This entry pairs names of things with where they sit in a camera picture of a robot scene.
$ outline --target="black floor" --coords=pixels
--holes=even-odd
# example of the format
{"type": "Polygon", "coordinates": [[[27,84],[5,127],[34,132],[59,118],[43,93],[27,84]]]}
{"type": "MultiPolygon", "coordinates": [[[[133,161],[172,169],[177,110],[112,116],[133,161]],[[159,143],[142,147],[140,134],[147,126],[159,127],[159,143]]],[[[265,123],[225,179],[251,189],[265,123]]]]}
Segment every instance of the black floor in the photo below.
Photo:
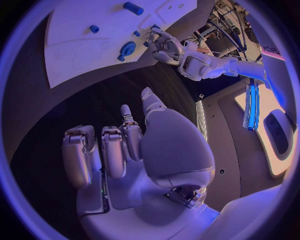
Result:
{"type": "Polygon", "coordinates": [[[129,105],[145,131],[141,92],[150,87],[171,109],[197,122],[195,102],[169,66],[157,63],[94,84],[60,103],[46,114],[22,140],[11,169],[36,211],[69,239],[85,239],[76,213],[76,190],[63,165],[64,132],[78,125],[93,125],[100,137],[104,126],[120,126],[120,107],[129,105]]]}

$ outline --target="robotic hand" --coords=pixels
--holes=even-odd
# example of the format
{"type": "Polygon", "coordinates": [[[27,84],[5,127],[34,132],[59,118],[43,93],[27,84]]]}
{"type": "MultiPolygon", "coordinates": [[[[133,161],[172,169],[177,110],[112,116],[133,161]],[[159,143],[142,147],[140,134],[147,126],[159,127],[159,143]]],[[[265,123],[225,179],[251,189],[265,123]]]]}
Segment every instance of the robotic hand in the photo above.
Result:
{"type": "Polygon", "coordinates": [[[152,27],[148,44],[156,60],[178,66],[178,71],[193,81],[213,79],[222,74],[235,77],[243,75],[261,80],[270,88],[264,65],[254,61],[240,61],[236,57],[206,55],[197,51],[197,44],[185,41],[182,46],[175,37],[157,26],[152,27]]]}

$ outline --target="white board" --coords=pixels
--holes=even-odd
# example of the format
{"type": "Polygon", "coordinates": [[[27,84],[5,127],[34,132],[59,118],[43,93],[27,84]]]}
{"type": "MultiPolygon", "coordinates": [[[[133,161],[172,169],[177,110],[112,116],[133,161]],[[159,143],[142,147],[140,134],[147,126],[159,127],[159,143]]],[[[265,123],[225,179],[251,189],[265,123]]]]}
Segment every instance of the white board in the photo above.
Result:
{"type": "MultiPolygon", "coordinates": [[[[235,101],[242,108],[242,110],[245,111],[246,93],[237,96],[235,98],[235,101]]],[[[279,105],[273,92],[267,89],[264,84],[259,85],[259,123],[256,133],[265,150],[270,173],[273,177],[276,178],[281,176],[281,174],[283,174],[291,166],[296,149],[298,130],[296,130],[293,135],[293,147],[290,155],[285,160],[278,159],[272,148],[263,122],[268,114],[275,109],[279,109],[282,112],[285,112],[279,105]]]]}
{"type": "Polygon", "coordinates": [[[45,36],[45,65],[51,88],[89,71],[116,64],[136,62],[147,50],[150,27],[166,30],[197,7],[197,0],[135,0],[142,15],[123,8],[121,0],[65,0],[48,20],[45,36]],[[92,33],[90,26],[100,28],[92,33]],[[121,47],[136,43],[125,61],[117,59],[121,47]]]}

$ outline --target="robotic arm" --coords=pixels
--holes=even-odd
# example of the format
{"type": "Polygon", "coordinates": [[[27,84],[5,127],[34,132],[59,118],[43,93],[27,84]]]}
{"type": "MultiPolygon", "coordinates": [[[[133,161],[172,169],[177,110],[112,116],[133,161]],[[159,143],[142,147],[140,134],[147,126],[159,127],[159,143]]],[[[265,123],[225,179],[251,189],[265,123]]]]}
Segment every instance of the robotic arm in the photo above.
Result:
{"type": "Polygon", "coordinates": [[[175,37],[157,26],[152,27],[148,44],[156,60],[178,66],[178,71],[193,81],[213,79],[222,74],[235,77],[243,75],[263,81],[270,88],[262,64],[240,61],[236,57],[218,58],[206,55],[197,51],[197,44],[185,41],[182,46],[175,37]]]}

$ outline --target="white panel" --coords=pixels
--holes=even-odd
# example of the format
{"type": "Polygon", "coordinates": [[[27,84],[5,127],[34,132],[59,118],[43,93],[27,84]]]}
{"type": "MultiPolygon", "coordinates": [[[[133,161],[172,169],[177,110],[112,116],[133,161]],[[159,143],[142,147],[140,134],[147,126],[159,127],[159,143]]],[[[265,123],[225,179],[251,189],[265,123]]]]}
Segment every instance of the white panel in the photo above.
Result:
{"type": "Polygon", "coordinates": [[[137,16],[123,8],[121,0],[65,0],[48,20],[45,37],[45,63],[50,87],[86,72],[111,65],[136,62],[147,49],[150,27],[166,30],[197,7],[196,0],[136,0],[144,12],[137,16]],[[92,33],[90,26],[100,28],[92,33]],[[139,31],[141,36],[133,33],[139,31]],[[136,43],[135,52],[121,62],[121,47],[136,43]]]}
{"type": "MultiPolygon", "coordinates": [[[[246,93],[243,93],[235,98],[237,104],[245,111],[245,102],[246,102],[246,93]]],[[[287,169],[290,167],[294,154],[296,144],[293,145],[291,154],[285,159],[280,160],[276,156],[275,152],[273,151],[272,145],[266,133],[264,127],[264,119],[267,115],[275,110],[280,109],[281,111],[285,112],[282,107],[277,102],[276,97],[274,96],[273,92],[265,87],[264,84],[259,86],[259,124],[258,129],[256,131],[261,144],[264,148],[266,158],[268,159],[268,166],[270,169],[270,173],[273,177],[277,178],[280,177],[287,169]]],[[[293,142],[297,143],[297,131],[293,135],[293,142]]]]}

